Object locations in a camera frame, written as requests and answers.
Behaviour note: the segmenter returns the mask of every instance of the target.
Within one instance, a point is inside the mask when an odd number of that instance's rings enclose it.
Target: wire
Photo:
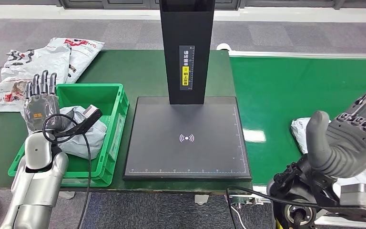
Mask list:
[[[57,117],[57,116],[65,117],[65,118],[69,119],[72,123],[74,123],[75,125],[78,124],[73,118],[71,118],[71,117],[69,117],[68,115],[65,115],[65,114],[53,114],[53,115],[48,116],[44,120],[42,132],[43,132],[44,138],[47,141],[49,141],[51,143],[54,143],[54,144],[60,144],[60,143],[64,143],[66,141],[69,141],[71,138],[73,138],[76,135],[76,133],[74,133],[71,136],[69,136],[68,138],[66,138],[64,140],[61,140],[61,141],[55,141],[55,140],[50,139],[47,135],[46,125],[48,123],[48,120],[50,120],[53,117]],[[88,186],[86,187],[85,203],[83,204],[82,213],[81,213],[81,217],[79,218],[77,229],[81,228],[83,216],[85,215],[86,206],[88,205],[88,198],[89,198],[89,192],[90,192],[90,189],[91,189],[91,178],[92,178],[91,148],[89,146],[88,138],[86,137],[86,135],[82,134],[82,136],[83,136],[83,139],[85,139],[86,147],[88,148],[89,173],[88,173]]]
[[[78,223],[78,227],[77,229],[81,228],[81,224],[82,224],[82,220],[83,220],[83,215],[85,215],[85,209],[86,206],[88,205],[88,197],[89,197],[89,191],[91,188],[91,174],[92,174],[92,163],[91,163],[91,148],[89,147],[89,142],[88,142],[88,138],[86,138],[86,135],[83,134],[82,135],[83,138],[85,139],[86,142],[86,146],[88,148],[88,161],[89,161],[89,174],[88,174],[88,186],[86,188],[86,197],[85,197],[85,203],[83,204],[83,208],[82,208],[82,213],[81,213],[81,218],[79,219],[79,223]]]
[[[232,219],[232,223],[234,224],[234,228],[236,229],[236,224],[235,224],[235,220],[234,220],[234,215],[232,213],[232,203],[231,203],[231,198],[229,197],[229,187],[226,188],[226,201],[228,201],[228,208],[229,208],[229,213],[231,215],[231,219]]]
[[[234,228],[235,229],[237,229],[237,228],[236,228],[236,224],[235,224],[235,220],[234,220],[234,214],[232,213],[232,210],[235,210],[235,209],[232,207],[231,198],[229,197],[229,189],[231,189],[231,188],[238,189],[238,190],[241,190],[241,191],[244,191],[244,192],[249,192],[249,193],[258,195],[260,197],[264,197],[266,199],[275,201],[277,203],[288,204],[288,205],[295,205],[295,206],[302,206],[302,207],[309,207],[309,208],[319,208],[319,206],[317,204],[300,203],[300,202],[288,201],[288,200],[285,200],[285,199],[280,199],[280,198],[272,197],[272,196],[269,196],[269,195],[266,195],[266,194],[263,194],[261,192],[257,192],[257,191],[254,191],[254,190],[251,190],[251,189],[248,189],[248,188],[231,185],[231,186],[228,186],[225,191],[226,191],[226,199],[228,201],[229,213],[231,214],[232,223],[234,224]]]
[[[239,214],[239,212],[233,206],[231,206],[231,208],[232,208],[232,210],[234,210],[238,214],[239,222],[241,222],[242,227],[244,229],[246,229],[244,223],[242,222],[242,218],[241,218],[241,215]]]
[[[238,190],[241,190],[241,191],[249,192],[249,193],[258,195],[260,197],[264,197],[266,199],[275,201],[277,203],[294,205],[294,206],[301,206],[301,207],[308,207],[308,208],[320,208],[317,204],[313,204],[313,203],[301,203],[301,202],[295,202],[295,201],[288,201],[288,200],[285,200],[285,199],[280,199],[280,198],[272,197],[272,196],[263,194],[261,192],[257,192],[257,191],[254,191],[254,190],[251,190],[251,189],[248,189],[248,188],[244,188],[244,187],[239,187],[239,186],[228,186],[226,188],[226,192],[227,193],[229,192],[229,189],[230,188],[234,188],[234,189],[238,189]]]
[[[303,219],[304,215],[302,214],[302,210],[296,210],[294,214],[294,229],[299,229]]]
[[[71,138],[73,138],[75,135],[76,135],[76,132],[74,134],[72,134],[71,136],[69,136],[68,138],[64,139],[64,140],[61,140],[61,141],[55,141],[55,140],[52,140],[48,137],[47,135],[47,123],[48,123],[48,120],[52,119],[53,117],[57,117],[57,116],[60,116],[60,117],[64,117],[64,118],[67,118],[69,119],[71,122],[73,122],[75,125],[77,125],[78,123],[71,117],[69,117],[68,115],[66,114],[52,114],[50,116],[48,116],[45,120],[44,120],[44,123],[43,123],[43,136],[44,138],[51,142],[51,143],[54,143],[54,144],[61,144],[61,143],[64,143],[66,141],[69,141]]]

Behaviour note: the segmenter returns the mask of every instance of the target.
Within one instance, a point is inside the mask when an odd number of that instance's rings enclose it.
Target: green work surface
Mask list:
[[[222,194],[227,185],[252,186],[249,181],[122,180],[137,97],[168,95],[163,51],[102,51],[78,82],[122,83],[130,101],[113,182],[107,188],[94,190]],[[228,52],[211,51],[206,96],[235,96]],[[26,136],[26,125],[19,113],[0,113],[0,188],[11,186],[13,178],[8,176],[7,170]]]
[[[231,57],[231,65],[254,185],[300,158],[293,119],[316,110],[333,119],[366,92],[366,59]]]

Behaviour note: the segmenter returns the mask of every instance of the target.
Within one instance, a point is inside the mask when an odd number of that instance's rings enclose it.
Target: black vertical stand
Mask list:
[[[160,0],[170,104],[203,104],[215,0]]]

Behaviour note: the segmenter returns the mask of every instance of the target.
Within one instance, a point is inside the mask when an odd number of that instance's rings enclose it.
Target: green bin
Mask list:
[[[129,106],[122,84],[119,83],[76,83],[57,85],[60,107],[94,105],[101,110],[100,118],[107,126],[103,146],[91,161],[91,186],[106,187],[112,182],[114,167],[121,142],[122,130]],[[16,175],[24,144],[8,170],[11,177]],[[69,165],[62,180],[62,186],[85,187],[88,184],[88,160],[68,155]]]

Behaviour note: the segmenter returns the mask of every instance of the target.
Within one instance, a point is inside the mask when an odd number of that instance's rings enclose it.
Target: gray carpet floor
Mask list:
[[[159,21],[0,20],[0,68],[10,49],[40,48],[52,37],[98,40],[106,42],[105,49],[163,48]],[[366,23],[216,21],[211,49],[223,42],[238,51],[366,53]],[[50,229],[76,228],[84,197],[78,192],[71,200],[59,198]],[[10,198],[8,190],[0,190],[0,222]],[[240,212],[248,229],[270,229],[270,209],[268,204],[246,206]],[[194,203],[194,195],[112,192],[91,194],[82,227],[229,229],[232,223],[223,196],[211,196],[207,204],[199,206]]]

